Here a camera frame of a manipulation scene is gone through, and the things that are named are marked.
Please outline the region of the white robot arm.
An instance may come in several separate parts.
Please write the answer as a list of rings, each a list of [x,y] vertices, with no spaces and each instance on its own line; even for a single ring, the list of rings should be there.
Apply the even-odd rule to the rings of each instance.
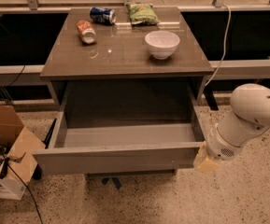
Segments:
[[[223,161],[237,157],[244,145],[270,129],[270,89],[258,84],[237,87],[230,97],[230,112],[214,124],[200,146],[193,167],[215,171]]]

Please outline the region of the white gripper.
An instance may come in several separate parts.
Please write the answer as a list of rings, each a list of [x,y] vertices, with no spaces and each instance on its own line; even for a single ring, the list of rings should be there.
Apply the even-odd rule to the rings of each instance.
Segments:
[[[242,152],[242,147],[234,147],[219,134],[215,124],[207,135],[206,142],[200,146],[193,162],[193,167],[201,173],[209,173],[221,168],[221,160],[229,161]]]

